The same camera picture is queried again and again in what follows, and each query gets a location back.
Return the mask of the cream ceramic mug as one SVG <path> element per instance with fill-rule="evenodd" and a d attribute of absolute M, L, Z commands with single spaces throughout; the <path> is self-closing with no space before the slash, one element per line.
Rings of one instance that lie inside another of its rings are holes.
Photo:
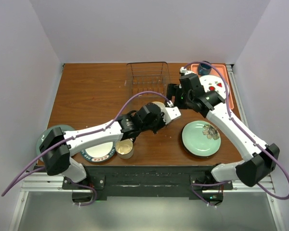
<path fill-rule="evenodd" d="M 115 145 L 115 150 L 119 158 L 130 159 L 133 156 L 134 145 L 131 139 L 118 141 Z"/>

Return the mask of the mint green flower plate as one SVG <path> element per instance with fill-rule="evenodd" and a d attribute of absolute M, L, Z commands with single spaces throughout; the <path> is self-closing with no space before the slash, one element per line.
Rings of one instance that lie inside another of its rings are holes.
<path fill-rule="evenodd" d="M 181 141 L 185 150 L 199 158 L 213 156 L 221 146 L 217 128 L 202 120 L 186 124 L 181 131 Z"/>

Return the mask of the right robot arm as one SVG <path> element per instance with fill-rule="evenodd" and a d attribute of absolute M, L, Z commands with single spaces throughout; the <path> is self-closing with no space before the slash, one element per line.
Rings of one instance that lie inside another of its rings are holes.
<path fill-rule="evenodd" d="M 187 71 L 179 78 L 179 84 L 168 84 L 166 97 L 174 99 L 179 109 L 192 109 L 217 126 L 232 142 L 242 157 L 242 161 L 219 164 L 205 177 L 205 184 L 216 189 L 222 181 L 240 180 L 252 187 L 276 168 L 280 149 L 276 144 L 267 144 L 249 130 L 229 109 L 226 82 L 217 77 L 199 77 Z"/>

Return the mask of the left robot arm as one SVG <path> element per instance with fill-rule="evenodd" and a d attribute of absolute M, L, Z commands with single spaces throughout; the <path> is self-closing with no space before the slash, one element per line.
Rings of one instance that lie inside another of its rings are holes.
<path fill-rule="evenodd" d="M 170 112 L 171 108 L 148 103 L 99 126 L 67 132 L 54 128 L 39 147 L 46 172 L 49 176 L 62 174 L 85 189 L 90 177 L 85 167 L 72 158 L 74 154 L 100 144 L 136 138 L 143 131 L 157 133 L 171 122 Z"/>

